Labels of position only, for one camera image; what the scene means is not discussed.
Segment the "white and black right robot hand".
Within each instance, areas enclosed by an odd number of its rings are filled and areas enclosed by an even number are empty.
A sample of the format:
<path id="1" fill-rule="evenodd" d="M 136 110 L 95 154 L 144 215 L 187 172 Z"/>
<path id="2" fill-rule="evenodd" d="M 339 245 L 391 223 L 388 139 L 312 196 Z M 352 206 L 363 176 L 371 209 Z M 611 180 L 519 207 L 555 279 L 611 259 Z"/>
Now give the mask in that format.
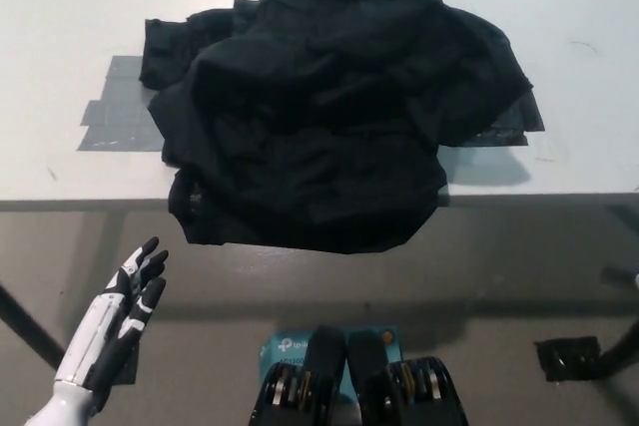
<path id="1" fill-rule="evenodd" d="M 616 264 L 607 264 L 600 272 L 602 284 L 623 291 L 638 293 L 638 272 Z"/>

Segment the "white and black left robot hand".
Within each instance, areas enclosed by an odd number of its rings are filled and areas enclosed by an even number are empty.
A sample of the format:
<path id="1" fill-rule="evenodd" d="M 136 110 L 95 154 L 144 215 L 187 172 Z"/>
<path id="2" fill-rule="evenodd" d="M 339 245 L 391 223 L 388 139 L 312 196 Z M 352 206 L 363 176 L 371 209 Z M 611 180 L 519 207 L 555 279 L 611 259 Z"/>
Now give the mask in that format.
<path id="1" fill-rule="evenodd" d="M 166 287 L 168 253 L 155 236 L 122 263 L 96 295 L 76 329 L 56 372 L 67 383 L 105 394 L 140 342 Z"/>

